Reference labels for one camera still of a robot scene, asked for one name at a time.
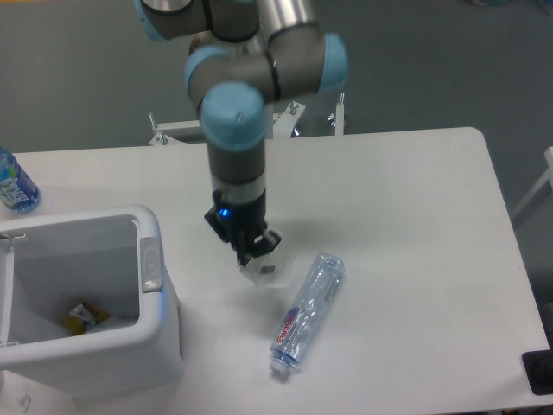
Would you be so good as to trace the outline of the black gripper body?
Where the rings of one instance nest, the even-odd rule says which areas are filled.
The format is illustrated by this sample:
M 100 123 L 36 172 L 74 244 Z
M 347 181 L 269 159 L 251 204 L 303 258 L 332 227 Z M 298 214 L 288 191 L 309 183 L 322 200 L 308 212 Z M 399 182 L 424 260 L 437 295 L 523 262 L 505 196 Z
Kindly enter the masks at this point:
M 265 221 L 266 192 L 246 204 L 232 204 L 223 200 L 220 190 L 213 191 L 213 206 L 204 215 L 207 223 L 224 243 L 230 243 L 237 252 L 239 242 L 253 241 L 261 235 Z

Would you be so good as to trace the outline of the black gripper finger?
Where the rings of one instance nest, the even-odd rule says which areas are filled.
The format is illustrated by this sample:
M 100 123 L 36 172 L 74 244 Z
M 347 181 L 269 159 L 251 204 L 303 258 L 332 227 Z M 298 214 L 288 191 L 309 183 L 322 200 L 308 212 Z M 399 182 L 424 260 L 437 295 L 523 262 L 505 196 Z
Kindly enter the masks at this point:
M 257 258 L 257 243 L 253 241 L 242 241 L 237 245 L 237 261 L 240 266 L 247 264 L 254 258 Z
M 280 244 L 281 236 L 271 229 L 265 229 L 261 235 L 254 239 L 253 257 L 260 258 L 271 254 Z

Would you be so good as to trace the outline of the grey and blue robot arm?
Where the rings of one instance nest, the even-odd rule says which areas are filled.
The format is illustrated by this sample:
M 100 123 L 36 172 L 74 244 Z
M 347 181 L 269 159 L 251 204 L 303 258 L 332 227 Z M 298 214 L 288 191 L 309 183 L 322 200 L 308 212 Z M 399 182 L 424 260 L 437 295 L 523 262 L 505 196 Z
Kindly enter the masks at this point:
M 268 105 L 343 87 L 346 46 L 321 31 L 310 1 L 138 1 L 149 38 L 208 33 L 188 56 L 184 79 L 207 141 L 213 206 L 206 221 L 239 265 L 273 252 L 265 220 Z

